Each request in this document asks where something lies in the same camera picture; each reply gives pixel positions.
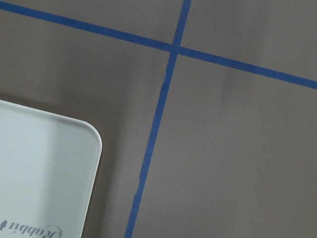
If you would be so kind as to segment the cream rabbit tray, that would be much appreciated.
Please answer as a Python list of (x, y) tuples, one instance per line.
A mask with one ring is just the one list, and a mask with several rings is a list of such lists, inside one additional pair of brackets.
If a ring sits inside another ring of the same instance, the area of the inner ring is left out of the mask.
[(81, 237), (101, 151), (91, 124), (1, 101), (1, 237)]

